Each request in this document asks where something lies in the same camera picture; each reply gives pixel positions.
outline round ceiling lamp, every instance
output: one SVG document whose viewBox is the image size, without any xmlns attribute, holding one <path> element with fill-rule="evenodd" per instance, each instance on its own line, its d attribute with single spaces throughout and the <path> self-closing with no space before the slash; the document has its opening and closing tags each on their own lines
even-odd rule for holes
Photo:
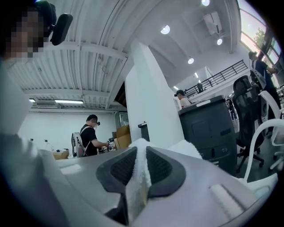
<svg viewBox="0 0 284 227">
<path fill-rule="evenodd" d="M 201 3 L 202 3 L 204 6 L 209 6 L 210 0 L 201 0 Z"/>
<path fill-rule="evenodd" d="M 188 64 L 192 64 L 194 62 L 194 58 L 190 58 L 189 60 L 188 60 Z"/>
<path fill-rule="evenodd" d="M 217 40 L 217 45 L 220 46 L 222 44 L 223 40 L 222 39 L 218 39 Z"/>
<path fill-rule="evenodd" d="M 166 35 L 170 32 L 170 28 L 168 25 L 166 25 L 165 27 L 163 27 L 163 29 L 161 30 L 161 33 Z"/>
</svg>

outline green tree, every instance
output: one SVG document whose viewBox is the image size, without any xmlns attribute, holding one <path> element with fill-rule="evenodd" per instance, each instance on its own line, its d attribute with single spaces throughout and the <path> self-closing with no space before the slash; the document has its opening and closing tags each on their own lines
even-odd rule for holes
<svg viewBox="0 0 284 227">
<path fill-rule="evenodd" d="M 262 47 L 264 41 L 265 31 L 263 31 L 260 27 L 258 28 L 258 32 L 256 36 L 253 38 L 254 42 L 259 46 Z M 271 46 L 275 43 L 275 39 L 272 40 Z"/>
</svg>

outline black metal railing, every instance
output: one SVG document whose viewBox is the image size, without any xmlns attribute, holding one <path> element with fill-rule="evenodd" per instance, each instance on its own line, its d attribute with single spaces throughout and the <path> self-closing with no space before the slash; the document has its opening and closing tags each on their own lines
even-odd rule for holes
<svg viewBox="0 0 284 227">
<path fill-rule="evenodd" d="M 221 71 L 220 73 L 217 73 L 216 75 L 208 78 L 207 80 L 205 81 L 202 81 L 201 84 L 202 84 L 202 88 L 200 85 L 195 85 L 187 90 L 185 90 L 185 96 L 186 97 L 191 97 L 191 96 L 194 96 L 196 94 L 199 94 L 235 75 L 237 75 L 238 73 L 242 72 L 242 71 L 245 71 L 248 67 L 246 66 L 246 64 L 244 63 L 243 60 L 237 62 L 236 64 L 233 64 L 232 66 L 224 69 L 223 71 Z"/>
</svg>

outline backpack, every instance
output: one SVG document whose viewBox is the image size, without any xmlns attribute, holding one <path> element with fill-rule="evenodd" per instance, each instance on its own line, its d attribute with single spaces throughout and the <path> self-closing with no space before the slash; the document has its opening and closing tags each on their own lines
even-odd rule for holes
<svg viewBox="0 0 284 227">
<path fill-rule="evenodd" d="M 81 134 L 86 128 L 91 128 L 91 127 L 86 126 L 85 128 L 83 128 L 81 133 L 72 133 L 71 143 L 72 143 L 72 148 L 73 148 L 72 150 L 73 157 L 81 158 L 81 157 L 87 156 L 86 150 L 91 141 L 89 141 L 88 145 L 84 148 L 82 138 L 81 138 Z"/>
<path fill-rule="evenodd" d="M 256 70 L 256 61 L 257 60 L 252 62 L 252 71 L 254 72 L 256 78 L 258 79 L 258 81 L 259 81 L 259 83 L 261 85 L 261 88 L 264 89 L 265 86 L 266 86 L 266 80 L 265 80 L 266 70 L 264 70 L 264 76 L 262 76 L 260 74 L 260 72 Z"/>
</svg>

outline man in black t-shirt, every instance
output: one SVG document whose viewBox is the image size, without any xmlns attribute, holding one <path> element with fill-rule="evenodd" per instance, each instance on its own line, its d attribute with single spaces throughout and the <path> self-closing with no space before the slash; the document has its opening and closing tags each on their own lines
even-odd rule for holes
<svg viewBox="0 0 284 227">
<path fill-rule="evenodd" d="M 97 148 L 108 147 L 109 143 L 102 143 L 97 140 L 94 127 L 98 125 L 98 117 L 94 114 L 90 115 L 86 124 L 81 128 L 80 135 L 82 138 L 83 146 L 86 149 L 87 156 L 97 155 Z"/>
</svg>

